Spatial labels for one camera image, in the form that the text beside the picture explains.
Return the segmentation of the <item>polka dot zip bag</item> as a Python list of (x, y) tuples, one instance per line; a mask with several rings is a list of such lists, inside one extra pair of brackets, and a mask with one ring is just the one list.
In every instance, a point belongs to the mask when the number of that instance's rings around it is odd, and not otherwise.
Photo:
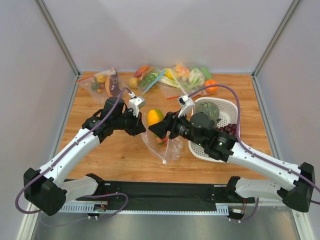
[(184, 147), (182, 138), (176, 137), (175, 139), (169, 139), (169, 133), (167, 133), (167, 144), (157, 145), (157, 136), (148, 129), (147, 113), (144, 113), (142, 117), (142, 123), (146, 128), (146, 132), (141, 134), (143, 142), (155, 157), (161, 159), (163, 164), (168, 164), (170, 161), (178, 160), (182, 155)]

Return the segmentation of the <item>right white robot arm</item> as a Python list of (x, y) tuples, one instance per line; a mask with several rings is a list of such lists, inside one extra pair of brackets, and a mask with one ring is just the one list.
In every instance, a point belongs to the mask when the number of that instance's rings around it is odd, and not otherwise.
[(218, 131), (215, 122), (202, 112), (190, 119), (168, 112), (148, 129), (161, 139), (183, 137), (201, 146), (214, 160), (240, 165), (268, 178), (264, 181), (231, 177), (227, 189), (233, 196), (274, 199), (293, 210), (309, 211), (316, 187), (313, 165), (285, 162), (248, 147), (236, 137)]

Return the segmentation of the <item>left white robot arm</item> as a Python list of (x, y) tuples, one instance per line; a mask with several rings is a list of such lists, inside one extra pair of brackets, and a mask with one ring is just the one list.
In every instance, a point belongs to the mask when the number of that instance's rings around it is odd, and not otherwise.
[(66, 182), (76, 165), (114, 131), (123, 130), (130, 136), (146, 132), (140, 109), (146, 101), (132, 97), (128, 104), (121, 98), (110, 97), (104, 107), (87, 118), (77, 135), (52, 160), (38, 170), (29, 168), (23, 175), (24, 197), (47, 216), (55, 215), (65, 203), (98, 191), (103, 181), (93, 173)]

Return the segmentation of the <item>yellow green pepper toy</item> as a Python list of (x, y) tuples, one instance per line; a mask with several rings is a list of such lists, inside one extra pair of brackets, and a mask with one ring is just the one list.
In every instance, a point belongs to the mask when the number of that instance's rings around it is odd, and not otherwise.
[(164, 119), (163, 113), (159, 109), (151, 109), (147, 113), (148, 126), (155, 125)]

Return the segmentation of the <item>red apple toy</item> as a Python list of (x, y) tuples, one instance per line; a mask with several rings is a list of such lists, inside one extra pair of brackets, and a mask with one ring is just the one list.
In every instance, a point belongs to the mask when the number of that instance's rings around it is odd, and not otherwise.
[(168, 141), (167, 138), (164, 138), (164, 139), (161, 139), (161, 138), (159, 138), (159, 137), (156, 138), (156, 144), (157, 144), (158, 146), (166, 145), (166, 144), (167, 144), (167, 141)]

